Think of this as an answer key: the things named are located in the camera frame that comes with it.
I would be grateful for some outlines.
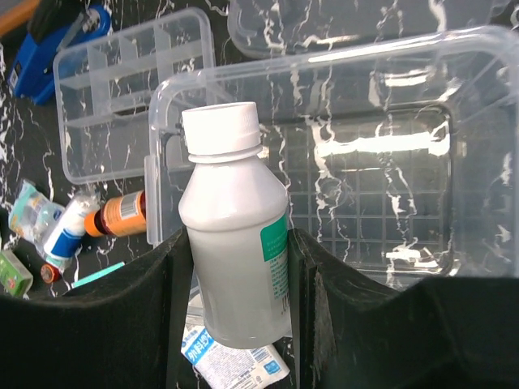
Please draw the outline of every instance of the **bottle neck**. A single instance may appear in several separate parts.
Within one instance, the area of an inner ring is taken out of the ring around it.
[[[226,154],[216,154],[214,156],[197,156],[190,154],[189,160],[196,164],[226,164],[235,160],[244,160],[252,156],[257,156],[262,150],[261,145],[241,150],[239,152],[228,152]]]

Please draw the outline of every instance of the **orange label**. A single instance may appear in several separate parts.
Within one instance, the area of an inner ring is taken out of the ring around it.
[[[113,235],[123,237],[146,231],[146,218],[140,207],[142,195],[140,191],[108,200],[103,219]]]

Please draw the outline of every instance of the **orange bottle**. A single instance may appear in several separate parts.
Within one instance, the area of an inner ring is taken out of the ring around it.
[[[125,237],[146,232],[146,195],[143,190],[108,200],[97,212],[84,220],[92,237],[114,235]]]

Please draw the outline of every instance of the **clear plastic bin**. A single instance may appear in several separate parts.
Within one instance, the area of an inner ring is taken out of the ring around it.
[[[339,49],[487,24],[510,0],[233,0],[228,29],[252,58]]]
[[[175,76],[150,108],[148,241],[181,226],[181,112],[255,101],[290,227],[395,288],[515,276],[518,65],[517,36],[482,27]]]
[[[65,176],[75,184],[144,175],[148,108],[170,76],[214,66],[196,8],[60,52],[54,61]]]

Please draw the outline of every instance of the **small green carton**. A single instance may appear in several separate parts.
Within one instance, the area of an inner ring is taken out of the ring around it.
[[[32,274],[9,250],[0,251],[0,283],[9,294],[23,296],[32,286]]]

